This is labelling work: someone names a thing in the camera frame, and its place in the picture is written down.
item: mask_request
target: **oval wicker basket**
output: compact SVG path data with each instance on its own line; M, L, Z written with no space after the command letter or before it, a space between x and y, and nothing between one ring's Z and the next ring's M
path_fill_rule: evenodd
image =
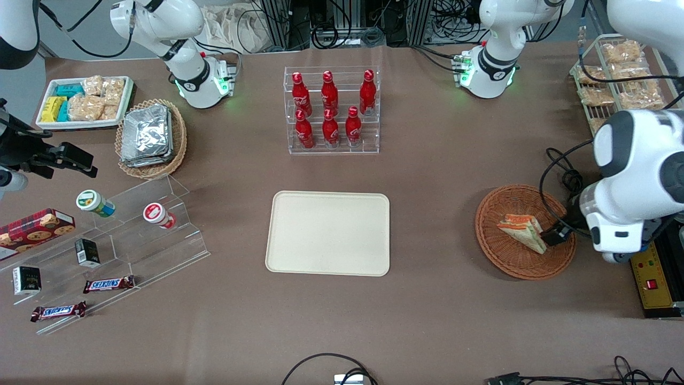
M565 207L558 200L546 193L544 197L559 215L565 215ZM555 277L568 267L575 255L577 241L574 234L567 242L538 254L497 227L506 214L534 215L543 229L555 223L555 218L542 204L536 187L511 184L491 191L477 208L475 233L482 251L493 264L508 275L533 281Z
M171 130L173 132L173 148L176 155L169 163L153 164L151 166L138 168L128 167L123 164L123 162L119 161L119 168L132 177L154 179L162 174L171 174L181 165L183 158L185 157L185 150L187 149L187 130L185 129L185 121L183 121L181 113L173 103L160 99L145 100L142 103L133 106L131 110L140 110L156 103L163 104L171 110ZM119 122L119 127L116 129L116 142L114 143L114 150L119 158L121 158L123 125L123 121Z

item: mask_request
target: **snickers bar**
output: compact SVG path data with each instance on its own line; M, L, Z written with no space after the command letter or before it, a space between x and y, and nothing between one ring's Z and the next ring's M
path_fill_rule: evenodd
M134 286L135 281L133 280L132 275L123 278L112 278L110 280L85 281L85 288L83 289L83 293L87 294L91 291L126 289L132 288Z
M76 305L57 306L55 308L42 308L38 306L31 315L31 322L45 321L51 318L60 318L62 316L79 316L86 315L86 302L83 301Z

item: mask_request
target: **brown table surface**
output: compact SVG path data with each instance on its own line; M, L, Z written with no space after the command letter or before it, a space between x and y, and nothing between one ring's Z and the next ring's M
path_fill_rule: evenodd
M605 377L616 354L663 375L684 361L684 323L642 319L627 265L604 262L583 239L563 274L525 282L497 270L475 239L475 209L488 191L537 184L546 147L589 137L566 78L574 46L529 45L515 82L493 100L455 89L447 71L411 49L250 55L235 96L208 110L184 103L161 60L47 60L48 79L128 75L136 102L164 98L179 107L189 144L174 176L191 190L189 215L211 256L50 336L34 335L12 291L0 291L0 383L279 384L299 359L323 351L361 360L381 384L479 384L511 371ZM290 156L283 67L380 62L380 154ZM0 222L45 207L81 218L81 190L111 196L141 182L117 167L114 131L56 134L51 142L64 140L98 154L98 177L30 175L27 190L5 195ZM589 148L573 162L595 175ZM556 176L547 183L566 196ZM269 272L270 209L280 190L385 194L389 273ZM291 381L329 384L350 367L321 359Z

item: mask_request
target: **small black box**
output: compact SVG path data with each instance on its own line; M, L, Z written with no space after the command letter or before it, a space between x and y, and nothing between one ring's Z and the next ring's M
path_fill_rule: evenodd
M97 244L91 240L80 238L76 241L76 256L81 266L90 267L91 269L100 266Z
M40 291L40 269L18 266L12 270L14 294L36 294Z

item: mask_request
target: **cookie box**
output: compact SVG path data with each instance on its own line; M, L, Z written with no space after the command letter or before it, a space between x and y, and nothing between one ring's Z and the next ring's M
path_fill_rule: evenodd
M70 233L76 222L70 215L46 208L24 219L0 227L0 260Z

